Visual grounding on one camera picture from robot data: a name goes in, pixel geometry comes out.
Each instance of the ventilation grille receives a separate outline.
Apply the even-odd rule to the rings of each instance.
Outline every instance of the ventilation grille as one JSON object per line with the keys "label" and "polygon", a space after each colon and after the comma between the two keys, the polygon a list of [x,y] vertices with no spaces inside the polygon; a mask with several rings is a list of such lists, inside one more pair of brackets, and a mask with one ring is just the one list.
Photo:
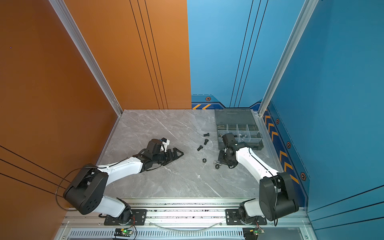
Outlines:
{"label": "ventilation grille", "polygon": [[[113,238],[115,228],[73,228],[70,232],[70,239],[79,238],[100,238],[111,239]],[[244,239],[242,228],[216,228],[206,231],[185,231],[185,230],[167,230],[159,228],[140,228],[137,231],[136,240],[140,239],[208,239],[208,238],[237,238]]]}

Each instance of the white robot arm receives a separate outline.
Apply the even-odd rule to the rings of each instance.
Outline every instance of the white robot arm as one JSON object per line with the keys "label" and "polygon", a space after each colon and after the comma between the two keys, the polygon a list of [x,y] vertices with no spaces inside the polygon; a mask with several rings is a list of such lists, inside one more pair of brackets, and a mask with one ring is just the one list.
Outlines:
{"label": "white robot arm", "polygon": [[152,139],[147,148],[117,163],[85,165],[64,191],[63,197],[81,214],[99,212],[124,225],[131,219],[131,207],[119,198],[104,195],[105,187],[123,177],[153,170],[153,165],[165,166],[184,155],[177,148],[167,149],[169,140]]}
{"label": "white robot arm", "polygon": [[259,199],[240,204],[239,218],[251,224],[256,216],[265,216],[274,221],[299,210],[293,180],[286,172],[278,172],[261,160],[245,142],[237,142],[232,133],[222,136],[225,150],[219,153],[218,161],[229,168],[242,164],[260,183]]}

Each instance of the gray marble surface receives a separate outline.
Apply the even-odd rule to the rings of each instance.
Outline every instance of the gray marble surface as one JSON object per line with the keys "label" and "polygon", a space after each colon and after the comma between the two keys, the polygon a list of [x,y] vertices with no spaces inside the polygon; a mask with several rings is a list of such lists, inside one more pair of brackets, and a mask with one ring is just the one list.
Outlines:
{"label": "gray marble surface", "polygon": [[[99,164],[110,164],[137,154],[152,138],[170,140],[184,156],[156,170],[119,179],[105,194],[121,198],[258,197],[259,186],[239,164],[215,169],[218,157],[214,110],[125,110]],[[209,142],[204,146],[204,139]],[[266,148],[256,151],[275,166]]]}

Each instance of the mounting plate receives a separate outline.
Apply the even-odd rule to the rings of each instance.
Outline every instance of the mounting plate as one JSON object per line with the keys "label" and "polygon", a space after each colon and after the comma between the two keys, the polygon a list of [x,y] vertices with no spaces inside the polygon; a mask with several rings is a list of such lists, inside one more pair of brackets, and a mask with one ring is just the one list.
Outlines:
{"label": "mounting plate", "polygon": [[[225,210],[225,216],[227,220],[227,225],[246,225],[241,222],[241,220],[238,217],[238,209],[226,209]],[[255,221],[253,221],[251,224],[248,225],[256,225],[256,221],[259,225],[267,225],[266,219],[262,216],[256,216]]]}
{"label": "mounting plate", "polygon": [[[135,216],[135,226],[143,226],[145,219],[147,218],[147,210],[146,209],[131,209],[132,214]],[[126,225],[131,225],[132,220],[127,222]],[[104,221],[105,226],[117,226],[119,225],[113,217],[107,216]]]}

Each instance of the blue wall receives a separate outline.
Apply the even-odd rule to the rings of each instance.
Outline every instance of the blue wall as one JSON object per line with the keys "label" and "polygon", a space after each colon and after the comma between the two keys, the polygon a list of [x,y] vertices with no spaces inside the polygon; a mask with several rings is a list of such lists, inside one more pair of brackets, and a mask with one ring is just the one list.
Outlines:
{"label": "blue wall", "polygon": [[320,0],[272,98],[320,240],[382,239],[384,187],[368,190],[384,184],[383,13],[381,0]]}
{"label": "blue wall", "polygon": [[213,95],[225,107],[249,107],[264,97],[304,0],[269,0],[267,8],[266,3],[254,0],[250,14],[251,0],[187,1],[192,94]]}

